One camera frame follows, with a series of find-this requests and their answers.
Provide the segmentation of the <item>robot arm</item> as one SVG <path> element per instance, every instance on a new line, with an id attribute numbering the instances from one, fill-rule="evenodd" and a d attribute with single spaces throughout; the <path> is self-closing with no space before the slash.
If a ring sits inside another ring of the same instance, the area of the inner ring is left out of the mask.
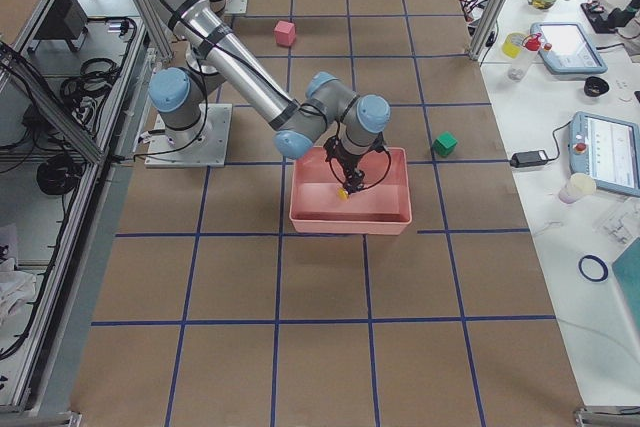
<path id="1" fill-rule="evenodd" d="M 368 189 L 359 163 L 369 152 L 386 149 L 388 102 L 378 95 L 361 96 L 327 72 L 312 78 L 305 101 L 298 102 L 223 22 L 225 1 L 150 0 L 165 26 L 190 44 L 196 66 L 212 67 L 216 78 L 230 83 L 271 126 L 282 156 L 303 157 L 336 123 L 337 133 L 324 144 L 326 160 L 340 165 L 342 172 L 336 178 L 347 193 Z"/>

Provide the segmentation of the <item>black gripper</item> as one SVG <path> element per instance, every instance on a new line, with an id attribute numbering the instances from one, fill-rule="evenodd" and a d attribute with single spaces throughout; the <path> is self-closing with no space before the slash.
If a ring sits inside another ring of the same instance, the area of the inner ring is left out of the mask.
<path id="1" fill-rule="evenodd" d="M 344 149 L 339 149 L 336 160 L 343 171 L 345 191 L 348 195 L 358 193 L 362 190 L 364 173 L 359 169 L 362 155 L 352 154 Z"/>

